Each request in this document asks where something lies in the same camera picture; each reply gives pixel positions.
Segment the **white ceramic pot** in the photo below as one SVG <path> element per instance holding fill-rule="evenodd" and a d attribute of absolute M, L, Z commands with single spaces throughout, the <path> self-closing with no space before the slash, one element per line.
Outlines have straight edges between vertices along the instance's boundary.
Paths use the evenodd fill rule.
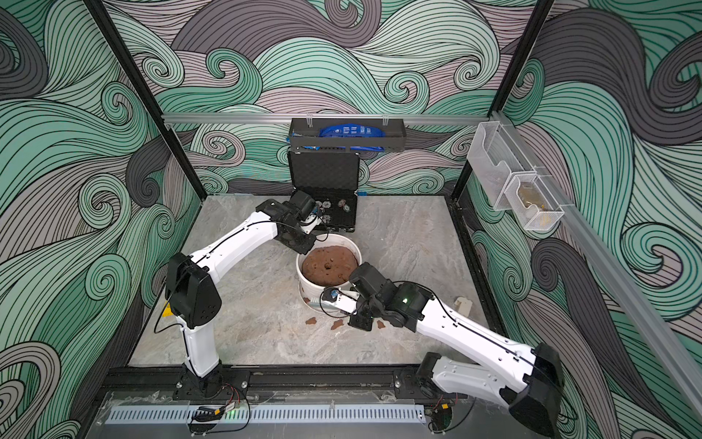
<path fill-rule="evenodd" d="M 325 288 L 349 290 L 349 276 L 362 263 L 358 245 L 339 234 L 329 234 L 316 241 L 307 254 L 298 254 L 296 274 L 305 305 L 320 311 L 319 296 Z"/>

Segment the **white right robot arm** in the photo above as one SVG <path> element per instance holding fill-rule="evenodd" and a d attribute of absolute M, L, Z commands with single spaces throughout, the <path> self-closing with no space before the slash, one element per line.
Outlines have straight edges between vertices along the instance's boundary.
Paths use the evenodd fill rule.
<path fill-rule="evenodd" d="M 377 319 L 433 338 L 469 358 L 461 363 L 428 355 L 422 380 L 443 393 L 464 394 L 508 409 L 532 432 L 558 438 L 565 401 L 559 353 L 545 342 L 536 347 L 503 337 L 451 309 L 428 287 L 392 281 L 369 263 L 352 272 L 350 290 L 325 301 L 348 315 L 351 327 L 370 331 Z"/>

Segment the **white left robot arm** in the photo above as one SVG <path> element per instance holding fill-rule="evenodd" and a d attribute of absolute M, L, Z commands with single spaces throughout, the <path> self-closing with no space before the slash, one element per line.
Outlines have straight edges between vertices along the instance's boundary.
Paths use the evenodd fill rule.
<path fill-rule="evenodd" d="M 183 335 L 185 365 L 192 375 L 205 380 L 220 365 L 214 321 L 222 307 L 217 284 L 223 276 L 268 241 L 307 254 L 320 223 L 314 199 L 296 191 L 287 201 L 263 201 L 243 223 L 205 248 L 171 257 L 165 298 Z"/>

